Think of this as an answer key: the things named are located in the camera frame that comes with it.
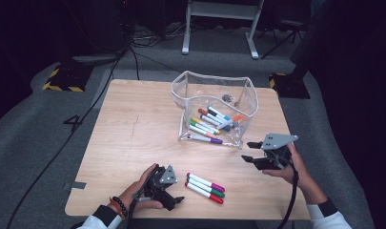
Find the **marker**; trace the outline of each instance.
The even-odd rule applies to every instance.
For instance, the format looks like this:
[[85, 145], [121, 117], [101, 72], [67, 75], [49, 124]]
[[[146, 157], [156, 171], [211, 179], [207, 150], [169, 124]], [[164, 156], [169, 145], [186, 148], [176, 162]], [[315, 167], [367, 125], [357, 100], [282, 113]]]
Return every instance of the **marker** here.
[[215, 117], [217, 117], [217, 118], [219, 118], [219, 119], [221, 119], [221, 120], [223, 120], [223, 122], [229, 121], [229, 120], [225, 119], [223, 116], [221, 116], [221, 115], [217, 114], [216, 112], [214, 112], [213, 110], [208, 110], [208, 113], [213, 115], [213, 116], [215, 116]]
[[215, 196], [213, 194], [210, 194], [207, 191], [202, 190], [202, 189], [196, 187], [195, 185], [193, 185], [193, 184], [191, 184], [189, 182], [186, 182], [185, 185], [186, 185], [186, 187], [196, 191], [197, 193], [201, 194], [202, 196], [204, 196], [206, 198], [210, 198], [211, 200], [213, 200], [213, 201], [215, 201], [215, 202], [217, 202], [219, 204], [223, 203], [223, 199], [222, 198], [219, 198], [219, 197], [217, 197], [217, 196]]
[[190, 120], [190, 124], [193, 125], [196, 128], [199, 128], [199, 129], [205, 131], [205, 132], [209, 132], [209, 133], [212, 133], [214, 135], [217, 135], [217, 132], [208, 129], [208, 128], [204, 127], [203, 125], [200, 125], [200, 124], [194, 122], [193, 120]]
[[198, 132], [198, 133], [200, 133], [200, 134], [202, 134], [202, 135], [208, 136], [208, 137], [210, 137], [210, 138], [216, 138], [215, 135], [213, 135], [213, 134], [211, 134], [211, 133], [209, 133], [209, 132], [205, 132], [205, 131], [203, 131], [203, 130], [201, 130], [201, 129], [199, 129], [199, 128], [196, 128], [196, 127], [194, 127], [193, 125], [190, 125], [190, 129], [193, 130], [193, 131], [195, 131], [195, 132]]
[[234, 118], [232, 118], [231, 120], [229, 120], [229, 121], [227, 121], [227, 122], [224, 122], [224, 123], [221, 123], [220, 125], [218, 125], [218, 126], [216, 127], [216, 129], [218, 129], [218, 130], [219, 130], [219, 129], [222, 129], [222, 128], [224, 128], [225, 126], [227, 126], [227, 125], [229, 125], [229, 124], [231, 124], [231, 123], [233, 123], [233, 122], [236, 122], [236, 121], [242, 119], [243, 117], [244, 117], [243, 114], [236, 115], [236, 116], [234, 116]]
[[219, 186], [219, 185], [217, 185], [215, 183], [211, 183], [208, 180], [205, 180], [205, 179], [203, 179], [201, 177], [197, 177], [194, 174], [187, 173], [187, 177], [192, 178], [192, 179], [194, 179], [194, 180], [196, 180], [196, 181], [198, 181], [200, 183], [203, 183], [203, 184], [207, 185], [208, 187], [214, 188], [214, 189], [216, 189], [219, 192], [222, 192], [222, 193], [225, 192], [225, 189], [223, 187], [221, 187], [221, 186]]
[[[198, 109], [198, 111], [199, 111], [200, 113], [202, 113], [202, 116], [201, 116], [202, 119], [211, 122], [213, 125], [218, 126], [218, 125], [222, 124], [223, 122], [225, 122], [225, 119], [219, 120], [219, 118], [216, 118], [216, 117], [213, 116], [212, 114], [208, 114], [208, 112], [205, 111], [205, 110], [202, 109], [202, 108]], [[225, 125], [225, 126], [222, 128], [222, 130], [229, 132], [229, 131], [231, 130], [231, 128], [230, 128], [229, 126]]]
[[205, 110], [202, 109], [202, 108], [199, 108], [198, 111], [199, 111], [200, 113], [202, 113], [203, 115], [205, 115], [205, 116], [207, 116], [207, 117], [209, 117], [209, 118], [212, 118], [213, 120], [215, 120], [215, 121], [217, 121], [217, 122], [224, 123], [224, 122], [226, 121], [226, 120], [223, 119], [223, 118], [221, 119], [221, 118], [219, 118], [219, 117], [213, 116], [212, 114], [209, 114], [207, 111], [205, 111]]
[[201, 140], [201, 141], [207, 141], [214, 144], [222, 144], [223, 141], [221, 139], [211, 138], [211, 137], [205, 137], [201, 135], [187, 135], [187, 138], [194, 139], [194, 140]]
[[192, 178], [187, 177], [187, 182], [189, 182], [189, 183], [195, 185], [196, 187], [198, 187], [198, 188], [200, 188], [200, 189], [203, 189], [203, 190], [205, 190], [205, 191], [207, 191], [207, 192], [209, 192], [209, 193], [211, 193], [211, 194], [214, 194], [214, 195], [216, 195], [216, 196], [219, 197], [219, 198], [224, 198], [224, 197], [225, 197], [225, 194], [223, 194], [223, 193], [217, 191], [216, 189], [210, 188], [210, 187], [208, 187], [207, 185], [205, 185], [205, 184], [203, 184], [203, 183], [200, 183], [200, 182], [198, 182], [198, 181], [195, 181], [195, 180], [192, 179]]
[[197, 118], [197, 117], [194, 117], [192, 116], [192, 121], [196, 122], [196, 123], [199, 123], [200, 125], [208, 128], [209, 130], [213, 131], [213, 132], [216, 132], [216, 135], [219, 135], [220, 134], [220, 131], [217, 130], [216, 128], [212, 127], [210, 124], [202, 121], [201, 119]]
[[220, 124], [220, 122], [215, 121], [215, 120], [213, 120], [213, 119], [211, 119], [211, 118], [208, 118], [208, 117], [206, 117], [206, 116], [203, 115], [203, 114], [202, 114], [200, 117], [201, 117], [201, 119], [204, 119], [204, 120], [206, 120], [206, 121], [212, 123], [212, 124], [215, 125], [215, 126], [218, 126], [218, 125]]
[[208, 106], [207, 108], [208, 108], [208, 110], [211, 110], [211, 111], [217, 113], [218, 115], [220, 115], [220, 116], [223, 117], [224, 119], [226, 119], [226, 120], [231, 120], [228, 116], [226, 116], [226, 115], [222, 114], [221, 112], [217, 111], [215, 108], [213, 108], [213, 107], [211, 107], [211, 106]]

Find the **hand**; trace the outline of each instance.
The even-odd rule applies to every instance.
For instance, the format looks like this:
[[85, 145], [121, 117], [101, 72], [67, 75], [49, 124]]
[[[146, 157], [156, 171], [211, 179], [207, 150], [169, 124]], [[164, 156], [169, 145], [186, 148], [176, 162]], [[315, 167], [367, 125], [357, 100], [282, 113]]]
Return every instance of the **hand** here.
[[[294, 144], [291, 142], [287, 144], [288, 149], [291, 152], [291, 158], [293, 160], [294, 167], [299, 175], [299, 181], [297, 187], [303, 193], [303, 197], [307, 204], [319, 204], [327, 201], [326, 195], [320, 189], [318, 184], [314, 181], [306, 168], [305, 162], [303, 161], [300, 154], [297, 152]], [[287, 182], [293, 183], [294, 170], [291, 166], [286, 166], [282, 170], [263, 170], [263, 174], [270, 175], [272, 177], [282, 177]]]
[[[303, 187], [307, 182], [309, 182], [312, 178], [306, 169], [305, 162], [303, 161], [302, 157], [300, 156], [299, 152], [296, 150], [294, 144], [288, 143], [287, 144], [288, 149], [291, 152], [291, 158], [294, 163], [294, 167], [296, 168], [298, 174], [299, 174], [299, 181], [297, 183], [297, 186], [299, 188]], [[282, 170], [263, 170], [263, 174], [270, 175], [272, 177], [282, 177], [287, 182], [293, 183], [294, 178], [294, 170], [291, 166], [286, 166]]]
[[[147, 179], [148, 175], [153, 171], [153, 169], [156, 167], [156, 164], [154, 163], [151, 167], [149, 167], [141, 176], [141, 178], [134, 182], [130, 187], [128, 187], [120, 196], [119, 198], [124, 203], [125, 207], [128, 211], [130, 211], [130, 205], [132, 202], [132, 195], [139, 191], [139, 189], [142, 187], [143, 183]], [[107, 205], [111, 207], [115, 212], [116, 209], [113, 205], [109, 204]], [[139, 211], [143, 208], [155, 208], [155, 209], [162, 209], [163, 204], [156, 200], [148, 200], [143, 202], [136, 202], [135, 208], [133, 209], [134, 212]]]

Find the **person's right hand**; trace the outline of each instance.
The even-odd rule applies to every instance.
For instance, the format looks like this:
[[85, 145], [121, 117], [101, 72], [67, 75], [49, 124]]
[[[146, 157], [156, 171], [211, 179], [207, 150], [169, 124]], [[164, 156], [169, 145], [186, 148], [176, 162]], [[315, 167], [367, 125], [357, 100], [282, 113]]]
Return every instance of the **person's right hand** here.
[[[294, 167], [296, 168], [298, 174], [299, 174], [299, 181], [297, 183], [297, 186], [299, 188], [303, 187], [304, 184], [309, 182], [312, 178], [306, 169], [305, 162], [303, 161], [302, 157], [300, 156], [299, 152], [296, 150], [294, 144], [292, 142], [287, 144], [288, 149], [291, 152], [291, 158], [294, 164]], [[270, 175], [272, 177], [281, 177], [284, 178], [287, 182], [293, 183], [294, 178], [294, 170], [291, 166], [286, 166], [282, 170], [263, 170], [263, 174]]]
[[[327, 201], [326, 195], [309, 174], [305, 162], [297, 152], [294, 144], [292, 142], [288, 143], [287, 147], [292, 154], [291, 158], [299, 175], [297, 187], [302, 190], [306, 203], [318, 204]], [[294, 170], [291, 166], [286, 166], [282, 170], [263, 170], [263, 174], [270, 175], [272, 177], [282, 177], [289, 183], [293, 183], [294, 179]]]

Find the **clear plastic bin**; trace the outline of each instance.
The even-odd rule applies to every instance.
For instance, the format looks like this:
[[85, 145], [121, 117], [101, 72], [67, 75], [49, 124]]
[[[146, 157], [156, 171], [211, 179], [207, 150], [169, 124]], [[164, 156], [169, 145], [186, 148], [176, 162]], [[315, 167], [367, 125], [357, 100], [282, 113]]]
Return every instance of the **clear plastic bin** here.
[[[193, 136], [200, 140], [210, 140], [211, 135], [206, 134], [211, 133], [218, 139], [213, 142], [215, 144], [242, 148], [242, 136], [258, 110], [257, 93], [249, 77], [221, 77], [183, 72], [173, 81], [172, 94], [175, 104], [183, 111], [179, 140], [196, 140]], [[210, 115], [218, 118], [217, 122], [210, 122], [209, 119], [213, 119]], [[225, 125], [222, 121], [226, 122], [228, 118], [235, 121], [219, 129], [221, 125]], [[203, 129], [206, 128], [207, 131], [199, 133], [195, 130], [196, 124], [207, 124], [212, 128], [205, 125]]]

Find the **wrist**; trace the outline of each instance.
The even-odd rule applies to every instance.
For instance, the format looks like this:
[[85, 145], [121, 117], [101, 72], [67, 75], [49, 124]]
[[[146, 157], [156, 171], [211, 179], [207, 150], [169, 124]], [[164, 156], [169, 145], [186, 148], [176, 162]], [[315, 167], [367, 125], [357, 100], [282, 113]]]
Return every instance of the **wrist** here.
[[113, 209], [113, 211], [118, 214], [123, 220], [128, 216], [127, 207], [118, 197], [110, 198], [110, 203], [107, 206]]
[[307, 204], [319, 204], [327, 201], [326, 195], [312, 178], [302, 183], [299, 188]]

